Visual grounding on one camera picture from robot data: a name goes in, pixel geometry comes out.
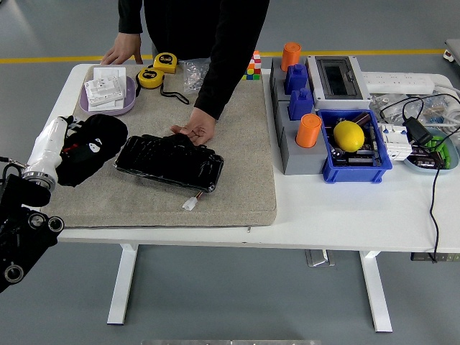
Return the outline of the person's left hand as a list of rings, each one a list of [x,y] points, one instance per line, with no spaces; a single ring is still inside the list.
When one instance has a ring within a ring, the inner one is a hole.
[[[196,107],[193,108],[189,121],[184,126],[173,125],[174,134],[184,134],[195,145],[206,144],[215,134],[216,120]]]

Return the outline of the person's right hand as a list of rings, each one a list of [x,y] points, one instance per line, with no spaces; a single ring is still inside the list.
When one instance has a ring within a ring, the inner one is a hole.
[[[121,65],[130,58],[134,58],[136,64],[142,65],[140,34],[118,33],[114,45],[101,59],[102,65]]]

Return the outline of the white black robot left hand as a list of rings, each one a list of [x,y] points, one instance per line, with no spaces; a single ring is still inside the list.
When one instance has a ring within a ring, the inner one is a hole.
[[[35,140],[27,166],[26,180],[77,185],[92,176],[105,163],[98,117],[85,121],[59,116],[51,121]]]

